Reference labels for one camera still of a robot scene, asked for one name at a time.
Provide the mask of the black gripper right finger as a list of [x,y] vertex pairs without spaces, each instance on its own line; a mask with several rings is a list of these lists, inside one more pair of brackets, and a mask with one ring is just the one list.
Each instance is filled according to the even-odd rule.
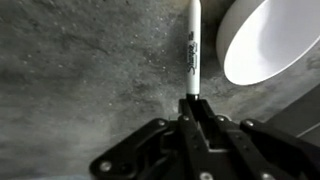
[[215,115],[206,100],[194,102],[210,151],[230,153],[252,180],[320,180],[320,148],[253,119],[240,124]]

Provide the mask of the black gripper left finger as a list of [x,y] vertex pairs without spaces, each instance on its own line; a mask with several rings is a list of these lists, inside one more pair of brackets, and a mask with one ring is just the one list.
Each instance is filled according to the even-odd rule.
[[200,180],[210,171],[214,113],[205,100],[181,99],[175,120],[156,118],[95,158],[92,180]]

